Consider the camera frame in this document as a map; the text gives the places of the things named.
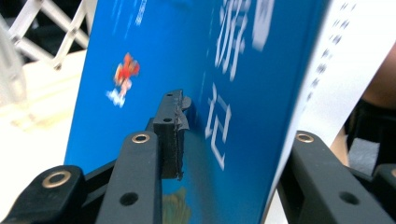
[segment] black metal bracket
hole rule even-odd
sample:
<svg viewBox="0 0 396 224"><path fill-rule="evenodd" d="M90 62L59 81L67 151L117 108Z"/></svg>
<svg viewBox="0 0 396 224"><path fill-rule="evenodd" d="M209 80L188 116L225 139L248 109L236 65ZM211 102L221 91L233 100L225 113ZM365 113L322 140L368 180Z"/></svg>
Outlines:
<svg viewBox="0 0 396 224"><path fill-rule="evenodd" d="M289 223L394 223L396 165L372 181L357 178L312 133L297 132L278 192Z"/></svg>
<svg viewBox="0 0 396 224"><path fill-rule="evenodd" d="M182 91L163 96L145 131L128 135L119 157L83 175L51 168L21 193L6 223L161 223L162 178L182 178ZM394 223L396 165L374 176L344 167L314 134L297 132L278 192L289 223Z"/></svg>
<svg viewBox="0 0 396 224"><path fill-rule="evenodd" d="M190 105L182 90L169 91L146 130L125 138L115 161L85 178L77 166L45 171L2 223L161 223L161 179L182 178L184 132L189 129L183 111Z"/></svg>

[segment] white paper page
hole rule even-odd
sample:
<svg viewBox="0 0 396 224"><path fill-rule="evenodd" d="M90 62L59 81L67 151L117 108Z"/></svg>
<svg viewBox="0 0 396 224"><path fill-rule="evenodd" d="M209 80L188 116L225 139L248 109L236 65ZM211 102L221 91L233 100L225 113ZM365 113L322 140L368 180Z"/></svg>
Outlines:
<svg viewBox="0 0 396 224"><path fill-rule="evenodd" d="M396 40L396 2L339 0L308 68L310 93L298 129L329 147Z"/></svg>

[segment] cartoon character illustration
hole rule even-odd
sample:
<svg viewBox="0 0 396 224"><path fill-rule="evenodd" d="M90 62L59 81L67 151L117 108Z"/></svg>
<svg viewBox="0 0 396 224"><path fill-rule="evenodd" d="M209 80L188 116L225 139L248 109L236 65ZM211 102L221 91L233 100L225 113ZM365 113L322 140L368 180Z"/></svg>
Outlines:
<svg viewBox="0 0 396 224"><path fill-rule="evenodd" d="M113 101L114 105L119 105L120 107L123 106L126 92L132 87L130 77L136 77L139 74L139 71L140 65L137 60L134 60L130 53L126 53L123 64L119 64L113 78L116 87L113 91L108 91L106 93L106 96Z"/></svg>

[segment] blue book cover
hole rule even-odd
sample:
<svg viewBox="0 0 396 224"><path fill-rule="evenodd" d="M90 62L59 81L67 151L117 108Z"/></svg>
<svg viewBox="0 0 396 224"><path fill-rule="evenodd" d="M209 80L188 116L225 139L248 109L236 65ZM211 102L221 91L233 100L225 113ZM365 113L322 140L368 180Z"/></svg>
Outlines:
<svg viewBox="0 0 396 224"><path fill-rule="evenodd" d="M115 160L182 89L184 176L163 180L164 223L260 223L326 6L99 1L64 163Z"/></svg>

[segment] metal rivet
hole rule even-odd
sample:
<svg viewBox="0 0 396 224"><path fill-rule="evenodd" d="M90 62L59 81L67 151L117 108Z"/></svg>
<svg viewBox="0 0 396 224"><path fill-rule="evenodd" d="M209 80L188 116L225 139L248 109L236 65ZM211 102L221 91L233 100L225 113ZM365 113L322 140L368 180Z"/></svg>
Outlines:
<svg viewBox="0 0 396 224"><path fill-rule="evenodd" d="M18 45L21 42L21 39L17 35L14 35L12 36L11 41L14 45Z"/></svg>
<svg viewBox="0 0 396 224"><path fill-rule="evenodd" d="M55 66L53 66L53 69L55 69L56 71L61 70L62 69L62 64L61 63L55 64Z"/></svg>
<svg viewBox="0 0 396 224"><path fill-rule="evenodd" d="M138 143L138 144L145 143L148 140L149 140L149 136L147 134L144 134L144 133L137 134L137 135L135 135L132 138L132 141L135 142L135 143Z"/></svg>
<svg viewBox="0 0 396 224"><path fill-rule="evenodd" d="M304 143L312 143L312 142L314 142L314 138L312 136L308 135L308 134L305 134L305 133L297 133L296 134L296 138L300 142L304 142Z"/></svg>
<svg viewBox="0 0 396 224"><path fill-rule="evenodd" d="M73 28L72 30L71 30L71 33L72 33L72 35L76 35L77 34L77 28Z"/></svg>
<svg viewBox="0 0 396 224"><path fill-rule="evenodd" d="M50 180L53 177L55 177L56 175L62 175L63 177L60 180L57 180L55 182L51 182ZM68 172L68 171L65 171L65 170L57 171L57 172L54 172L54 173L50 174L49 176L47 176L43 180L42 185L46 189L53 189L53 188L59 187L59 186L63 185L64 183L66 183L70 179L71 176L72 176L72 174L70 172Z"/></svg>

